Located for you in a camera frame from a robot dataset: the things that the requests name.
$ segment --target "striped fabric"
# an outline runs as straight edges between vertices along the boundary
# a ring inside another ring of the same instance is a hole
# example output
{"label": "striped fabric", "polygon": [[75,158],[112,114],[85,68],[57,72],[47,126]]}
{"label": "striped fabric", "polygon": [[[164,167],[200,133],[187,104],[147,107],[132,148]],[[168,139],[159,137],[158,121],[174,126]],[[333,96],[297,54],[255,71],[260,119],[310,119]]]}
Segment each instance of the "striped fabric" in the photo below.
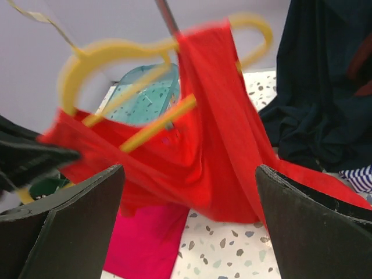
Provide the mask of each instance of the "striped fabric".
{"label": "striped fabric", "polygon": [[342,170],[339,173],[352,184],[357,193],[372,193],[372,165],[356,170]]}

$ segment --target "pink fabric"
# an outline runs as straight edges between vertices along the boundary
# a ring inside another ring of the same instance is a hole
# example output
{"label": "pink fabric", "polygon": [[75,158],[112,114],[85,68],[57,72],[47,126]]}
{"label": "pink fabric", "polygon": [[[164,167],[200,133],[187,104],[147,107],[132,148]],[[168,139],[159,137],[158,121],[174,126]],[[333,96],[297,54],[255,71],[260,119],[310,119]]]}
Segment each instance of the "pink fabric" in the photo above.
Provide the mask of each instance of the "pink fabric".
{"label": "pink fabric", "polygon": [[118,214],[103,269],[125,279],[169,279],[188,212],[170,203]]}

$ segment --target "black fabric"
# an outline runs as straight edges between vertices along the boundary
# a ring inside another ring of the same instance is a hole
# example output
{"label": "black fabric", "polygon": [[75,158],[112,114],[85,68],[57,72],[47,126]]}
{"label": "black fabric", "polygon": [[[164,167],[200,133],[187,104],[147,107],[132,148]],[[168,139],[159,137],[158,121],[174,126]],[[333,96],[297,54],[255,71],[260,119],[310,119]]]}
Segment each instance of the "black fabric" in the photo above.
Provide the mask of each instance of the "black fabric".
{"label": "black fabric", "polygon": [[80,158],[77,151],[37,142],[37,136],[0,116],[0,190],[25,187]]}
{"label": "black fabric", "polygon": [[277,54],[277,97],[260,116],[278,155],[327,171],[372,162],[372,58],[346,73],[372,32],[372,0],[292,0]]}
{"label": "black fabric", "polygon": [[282,278],[364,279],[372,274],[372,211],[268,168],[256,182]]}
{"label": "black fabric", "polygon": [[0,278],[99,279],[124,180],[113,166],[0,214]]}

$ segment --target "laundry basket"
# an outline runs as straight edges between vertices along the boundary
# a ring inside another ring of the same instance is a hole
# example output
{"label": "laundry basket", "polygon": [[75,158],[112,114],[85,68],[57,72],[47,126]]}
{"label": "laundry basket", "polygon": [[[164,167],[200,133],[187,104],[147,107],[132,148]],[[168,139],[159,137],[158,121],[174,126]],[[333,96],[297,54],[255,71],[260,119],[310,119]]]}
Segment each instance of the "laundry basket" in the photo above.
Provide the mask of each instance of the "laundry basket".
{"label": "laundry basket", "polygon": [[[121,96],[128,87],[156,66],[141,66],[128,72],[118,83],[109,102]],[[121,104],[108,114],[107,118],[129,125],[142,126],[157,119],[169,106],[176,103],[179,97],[178,66],[172,63],[167,74]]]}

